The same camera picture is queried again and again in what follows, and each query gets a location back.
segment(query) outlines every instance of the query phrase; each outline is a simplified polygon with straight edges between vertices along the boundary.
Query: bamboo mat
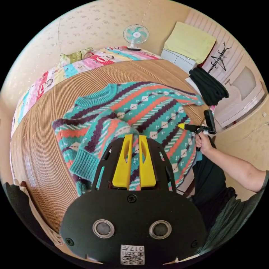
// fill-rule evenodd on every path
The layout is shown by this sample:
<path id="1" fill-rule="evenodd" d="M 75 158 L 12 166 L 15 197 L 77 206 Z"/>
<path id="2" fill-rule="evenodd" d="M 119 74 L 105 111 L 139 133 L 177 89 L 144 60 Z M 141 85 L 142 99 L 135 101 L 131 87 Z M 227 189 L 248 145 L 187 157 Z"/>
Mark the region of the bamboo mat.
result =
<path id="1" fill-rule="evenodd" d="M 152 81 L 188 92 L 188 75 L 167 60 L 128 61 L 102 66 L 72 76 L 45 93 L 22 119 L 11 139 L 15 178 L 25 181 L 36 207 L 56 232 L 68 206 L 77 198 L 76 188 L 58 150 L 51 122 L 61 118 L 79 96 L 104 88 L 108 83 Z M 195 124 L 201 124 L 208 106 L 186 106 Z"/>

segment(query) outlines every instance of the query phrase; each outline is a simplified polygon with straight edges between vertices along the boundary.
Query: yellow plastic part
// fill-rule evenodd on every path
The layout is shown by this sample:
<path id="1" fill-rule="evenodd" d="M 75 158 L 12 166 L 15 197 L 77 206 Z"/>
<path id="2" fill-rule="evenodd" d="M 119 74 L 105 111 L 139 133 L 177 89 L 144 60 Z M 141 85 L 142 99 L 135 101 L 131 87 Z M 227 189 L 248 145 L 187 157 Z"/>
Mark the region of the yellow plastic part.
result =
<path id="1" fill-rule="evenodd" d="M 179 127 L 180 129 L 185 129 L 185 123 L 180 123 L 177 125 L 177 127 Z"/>
<path id="2" fill-rule="evenodd" d="M 112 180 L 113 186 L 117 188 L 126 188 L 127 190 L 129 190 L 130 176 L 131 176 L 132 148 L 133 148 L 133 135 L 127 134 L 123 140 L 120 157 Z"/>
<path id="3" fill-rule="evenodd" d="M 139 177 L 141 188 L 154 187 L 156 185 L 147 137 L 145 135 L 139 136 Z"/>

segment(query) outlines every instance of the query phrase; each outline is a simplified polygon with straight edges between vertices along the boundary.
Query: sweater collar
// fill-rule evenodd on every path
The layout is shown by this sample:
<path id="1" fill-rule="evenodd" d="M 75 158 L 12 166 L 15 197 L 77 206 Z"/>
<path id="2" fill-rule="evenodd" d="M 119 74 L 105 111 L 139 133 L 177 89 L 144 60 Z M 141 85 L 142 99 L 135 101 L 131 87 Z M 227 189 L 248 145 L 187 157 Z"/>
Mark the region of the sweater collar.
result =
<path id="1" fill-rule="evenodd" d="M 108 84 L 104 89 L 94 92 L 92 94 L 86 95 L 84 97 L 79 97 L 75 104 L 78 106 L 96 106 L 104 104 L 111 99 L 113 99 L 117 94 L 117 84 Z"/>

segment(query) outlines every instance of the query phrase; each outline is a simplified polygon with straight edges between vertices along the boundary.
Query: pillow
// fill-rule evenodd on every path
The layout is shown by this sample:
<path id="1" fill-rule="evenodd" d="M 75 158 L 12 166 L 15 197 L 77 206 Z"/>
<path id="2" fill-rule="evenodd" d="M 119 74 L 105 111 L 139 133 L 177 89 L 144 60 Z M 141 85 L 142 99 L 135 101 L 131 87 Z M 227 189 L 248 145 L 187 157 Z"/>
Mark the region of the pillow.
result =
<path id="1" fill-rule="evenodd" d="M 81 61 L 83 59 L 89 58 L 90 56 L 92 56 L 93 54 L 91 53 L 93 47 L 90 48 L 84 48 L 82 50 L 79 50 L 77 52 L 71 53 L 71 54 L 64 54 L 61 53 L 61 59 L 60 59 L 60 63 L 59 63 L 59 68 L 64 67 L 68 64 L 72 64 L 74 62 L 78 62 Z"/>

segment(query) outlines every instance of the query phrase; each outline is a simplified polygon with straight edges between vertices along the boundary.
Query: qr code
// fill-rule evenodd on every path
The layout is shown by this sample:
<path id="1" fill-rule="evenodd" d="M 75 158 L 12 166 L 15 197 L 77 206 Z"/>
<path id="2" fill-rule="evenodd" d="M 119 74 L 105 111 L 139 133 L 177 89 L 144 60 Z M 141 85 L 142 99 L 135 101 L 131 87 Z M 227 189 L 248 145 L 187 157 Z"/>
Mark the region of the qr code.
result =
<path id="1" fill-rule="evenodd" d="M 144 265 L 144 246 L 121 245 L 120 263 L 124 265 Z"/>

